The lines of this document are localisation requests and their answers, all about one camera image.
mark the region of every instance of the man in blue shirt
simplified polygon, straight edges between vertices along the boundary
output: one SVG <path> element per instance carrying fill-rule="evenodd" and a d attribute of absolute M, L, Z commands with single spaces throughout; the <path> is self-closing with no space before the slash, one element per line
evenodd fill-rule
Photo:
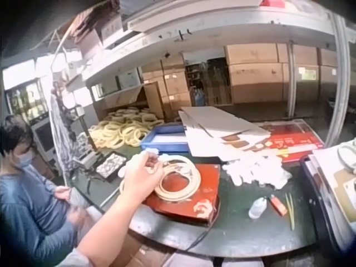
<path fill-rule="evenodd" d="M 36 171 L 33 132 L 21 117 L 0 125 L 0 231 L 13 250 L 39 266 L 54 266 L 100 217 L 77 191 L 56 186 Z"/>

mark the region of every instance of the tray of small white parts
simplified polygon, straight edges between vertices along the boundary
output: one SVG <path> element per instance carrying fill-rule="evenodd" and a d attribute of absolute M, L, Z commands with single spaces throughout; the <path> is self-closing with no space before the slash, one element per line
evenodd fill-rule
<path fill-rule="evenodd" d="M 118 152 L 110 152 L 95 164 L 95 171 L 105 180 L 111 181 L 117 177 L 119 169 L 125 166 L 127 157 Z"/>

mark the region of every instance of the workbench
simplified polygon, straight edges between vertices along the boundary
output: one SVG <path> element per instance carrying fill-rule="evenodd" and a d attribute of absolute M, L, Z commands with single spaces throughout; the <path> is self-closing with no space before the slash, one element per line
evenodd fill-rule
<path fill-rule="evenodd" d="M 140 151 L 140 148 L 132 147 L 118 150 L 128 157 Z M 181 155 L 194 163 L 220 163 L 217 158 Z M 205 238 L 189 252 L 221 258 L 255 258 L 281 254 L 314 244 L 317 238 L 308 200 L 304 198 L 301 183 L 298 181 L 299 166 L 287 166 L 286 169 L 293 174 L 293 178 L 280 191 L 275 191 L 270 186 L 260 188 L 257 184 L 235 187 L 231 178 L 221 169 L 219 217 Z M 78 175 L 72 180 L 72 185 L 98 208 L 119 184 L 119 178 L 111 183 L 92 180 L 90 191 L 87 193 L 86 177 Z M 294 231 L 291 230 L 289 216 L 279 216 L 270 204 L 259 219 L 252 220 L 248 217 L 248 210 L 257 198 L 274 194 L 286 205 L 285 193 L 291 193 L 293 197 Z M 100 208 L 101 211 L 107 211 L 117 196 L 118 193 Z M 130 229 L 150 240 L 179 250 L 186 250 L 206 230 L 202 226 L 171 221 L 145 205 L 141 205 L 136 211 Z"/>

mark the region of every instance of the cream-colored cable coil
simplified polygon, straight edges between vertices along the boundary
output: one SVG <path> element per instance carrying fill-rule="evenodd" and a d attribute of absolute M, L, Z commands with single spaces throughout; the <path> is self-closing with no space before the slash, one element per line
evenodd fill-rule
<path fill-rule="evenodd" d="M 137 147 L 154 126 L 164 124 L 148 109 L 130 107 L 111 112 L 89 129 L 97 148 L 118 149 L 124 144 Z"/>
<path fill-rule="evenodd" d="M 183 201 L 196 193 L 201 183 L 201 176 L 195 165 L 186 157 L 179 155 L 166 155 L 165 157 L 160 157 L 164 166 L 164 176 L 160 183 L 155 188 L 155 193 L 160 199 L 165 201 Z M 162 182 L 165 177 L 169 174 L 177 173 L 188 179 L 188 185 L 180 191 L 169 192 L 163 188 Z M 123 191 L 124 180 L 120 183 L 120 192 Z"/>

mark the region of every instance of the hand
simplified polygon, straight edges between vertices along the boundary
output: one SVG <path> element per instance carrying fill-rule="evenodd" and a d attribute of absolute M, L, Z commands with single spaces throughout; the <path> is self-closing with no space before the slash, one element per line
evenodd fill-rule
<path fill-rule="evenodd" d="M 55 189 L 55 197 L 60 200 L 69 201 L 71 197 L 71 188 L 68 186 L 58 186 Z"/>
<path fill-rule="evenodd" d="M 88 213 L 82 207 L 72 206 L 67 214 L 67 220 L 81 228 L 84 225 L 87 215 Z"/>
<path fill-rule="evenodd" d="M 126 164 L 123 194 L 131 201 L 142 203 L 155 189 L 164 172 L 158 155 L 143 151 Z"/>

